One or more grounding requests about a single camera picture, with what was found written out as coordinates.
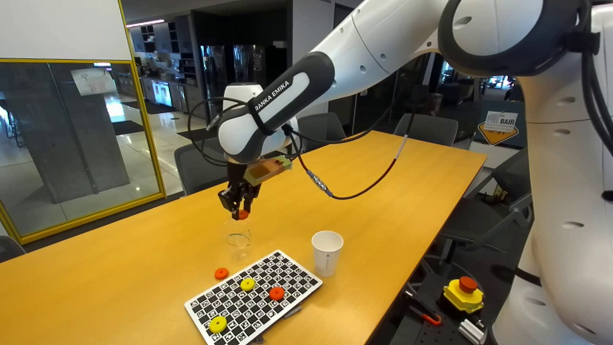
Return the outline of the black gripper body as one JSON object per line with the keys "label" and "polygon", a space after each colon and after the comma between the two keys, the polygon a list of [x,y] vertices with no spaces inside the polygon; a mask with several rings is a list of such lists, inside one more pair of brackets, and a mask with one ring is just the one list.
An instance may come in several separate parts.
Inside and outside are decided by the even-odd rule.
{"label": "black gripper body", "polygon": [[226,164],[227,185],[218,191],[218,195],[226,195],[227,199],[231,199],[235,208],[243,206],[243,199],[247,195],[252,195],[252,199],[258,195],[258,185],[250,185],[243,178],[245,168],[247,168],[245,164],[227,162]]}

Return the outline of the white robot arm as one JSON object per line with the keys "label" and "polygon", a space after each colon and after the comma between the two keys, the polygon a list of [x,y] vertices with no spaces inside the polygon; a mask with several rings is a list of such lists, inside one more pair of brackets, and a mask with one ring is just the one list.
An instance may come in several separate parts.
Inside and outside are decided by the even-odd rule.
{"label": "white robot arm", "polygon": [[222,114],[229,189],[281,149],[300,109],[440,53],[511,74],[524,95],[534,222],[526,274],[492,325],[499,345],[613,345],[611,0],[363,0],[260,93]]}

